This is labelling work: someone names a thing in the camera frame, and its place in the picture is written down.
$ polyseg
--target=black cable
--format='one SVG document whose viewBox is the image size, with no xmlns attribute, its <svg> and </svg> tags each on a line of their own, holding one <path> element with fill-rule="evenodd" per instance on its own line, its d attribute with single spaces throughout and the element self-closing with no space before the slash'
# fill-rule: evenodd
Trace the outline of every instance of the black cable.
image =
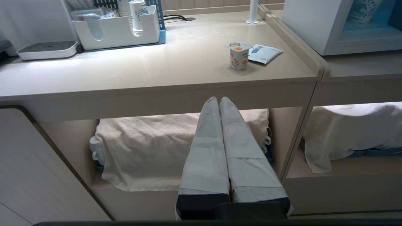
<svg viewBox="0 0 402 226">
<path fill-rule="evenodd" d="M 171 18 L 164 18 L 163 20 L 164 21 L 167 21 L 167 20 L 173 20 L 173 19 L 180 19 L 180 20 L 184 20 L 184 21 L 187 21 L 187 19 L 184 17 L 184 16 L 181 16 L 181 15 L 164 15 L 163 17 L 170 17 L 170 16 L 172 16 Z"/>
</svg>

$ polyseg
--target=white towel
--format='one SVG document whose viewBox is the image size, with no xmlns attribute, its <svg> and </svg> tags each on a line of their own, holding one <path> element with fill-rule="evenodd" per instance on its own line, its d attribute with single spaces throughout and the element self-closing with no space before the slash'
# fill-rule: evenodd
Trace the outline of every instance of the white towel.
<svg viewBox="0 0 402 226">
<path fill-rule="evenodd" d="M 402 102 L 314 107 L 304 131 L 304 154 L 313 173 L 331 160 L 380 144 L 402 146 Z"/>
<path fill-rule="evenodd" d="M 267 109 L 242 115 L 263 145 Z M 105 153 L 104 180 L 124 191 L 177 191 L 199 113 L 101 119 L 96 137 Z"/>
<path fill-rule="evenodd" d="M 234 103 L 227 97 L 222 98 L 220 112 L 233 201 L 256 202 L 287 197 Z"/>
<path fill-rule="evenodd" d="M 222 121 L 216 97 L 203 106 L 184 164 L 179 195 L 229 194 Z"/>
</svg>

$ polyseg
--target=white appliance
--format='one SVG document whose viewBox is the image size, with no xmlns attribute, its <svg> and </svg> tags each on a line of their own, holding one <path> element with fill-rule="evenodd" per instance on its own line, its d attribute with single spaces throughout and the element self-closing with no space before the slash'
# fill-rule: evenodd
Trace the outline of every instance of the white appliance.
<svg viewBox="0 0 402 226">
<path fill-rule="evenodd" d="M 397 1 L 285 0 L 282 21 L 320 55 L 402 49 L 402 31 L 388 23 L 392 13 L 402 14 L 392 12 Z M 354 11 L 371 10 L 366 2 L 379 4 L 374 16 L 354 22 Z"/>
<path fill-rule="evenodd" d="M 0 0 L 0 29 L 23 60 L 64 58 L 78 38 L 65 0 Z"/>
</svg>

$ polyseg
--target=white pole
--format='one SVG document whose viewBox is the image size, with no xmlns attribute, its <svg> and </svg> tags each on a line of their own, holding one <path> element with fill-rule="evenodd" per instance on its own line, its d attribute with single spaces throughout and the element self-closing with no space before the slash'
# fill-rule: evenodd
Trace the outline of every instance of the white pole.
<svg viewBox="0 0 402 226">
<path fill-rule="evenodd" d="M 258 8 L 258 0 L 250 0 L 250 17 L 246 23 L 248 24 L 256 24 L 257 20 L 257 8 Z"/>
</svg>

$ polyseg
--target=beige countertop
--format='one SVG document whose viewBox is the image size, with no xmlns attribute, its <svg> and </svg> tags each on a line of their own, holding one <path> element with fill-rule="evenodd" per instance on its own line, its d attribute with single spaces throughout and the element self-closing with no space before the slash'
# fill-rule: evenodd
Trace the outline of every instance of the beige countertop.
<svg viewBox="0 0 402 226">
<path fill-rule="evenodd" d="M 166 44 L 76 54 L 67 59 L 0 65 L 0 101 L 52 94 L 79 95 L 103 90 L 201 86 L 226 87 L 244 82 L 315 81 L 316 75 L 259 18 L 246 24 L 248 12 L 200 14 L 194 21 L 166 23 Z M 284 51 L 268 65 L 229 68 L 227 43 L 242 40 Z"/>
</svg>

